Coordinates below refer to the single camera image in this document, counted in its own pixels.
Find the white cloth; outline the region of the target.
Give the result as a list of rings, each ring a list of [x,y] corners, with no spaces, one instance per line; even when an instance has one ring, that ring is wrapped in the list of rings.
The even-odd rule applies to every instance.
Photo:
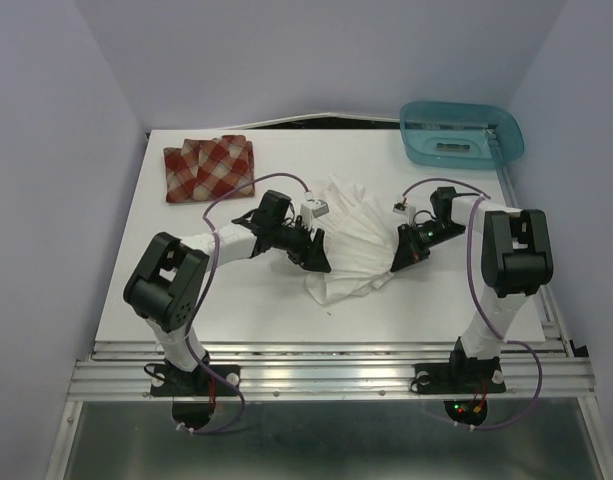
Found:
[[[328,273],[309,273],[305,287],[320,305],[364,297],[392,279],[397,226],[365,186],[331,175],[317,197],[329,212],[315,220],[324,231]]]

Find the red checked skirt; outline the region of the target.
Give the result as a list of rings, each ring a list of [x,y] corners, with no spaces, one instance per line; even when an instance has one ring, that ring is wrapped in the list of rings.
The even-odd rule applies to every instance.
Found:
[[[253,144],[244,135],[185,139],[163,149],[168,204],[216,200],[254,180]]]

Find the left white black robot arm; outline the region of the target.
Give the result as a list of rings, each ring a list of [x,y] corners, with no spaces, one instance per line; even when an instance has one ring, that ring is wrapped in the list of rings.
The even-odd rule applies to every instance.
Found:
[[[208,234],[178,238],[155,235],[123,291],[123,300],[150,326],[175,368],[174,382],[185,393],[201,392],[208,382],[209,354],[192,327],[198,306],[226,264],[255,258],[271,249],[308,272],[329,273],[325,233],[314,221],[329,213],[328,204],[307,192],[298,214],[289,219],[292,200],[269,190],[257,208],[212,229]]]

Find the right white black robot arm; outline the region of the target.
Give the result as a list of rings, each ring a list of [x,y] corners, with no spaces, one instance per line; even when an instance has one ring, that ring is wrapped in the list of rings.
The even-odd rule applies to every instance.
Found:
[[[520,309],[553,276],[554,263],[543,211],[518,210],[483,193],[439,187],[430,196],[432,215],[398,227],[394,272],[420,263],[433,247],[460,235],[481,235],[480,261],[466,257],[467,282],[475,305],[471,323],[445,363],[417,363],[411,382],[421,395],[505,390],[500,365],[507,333]]]

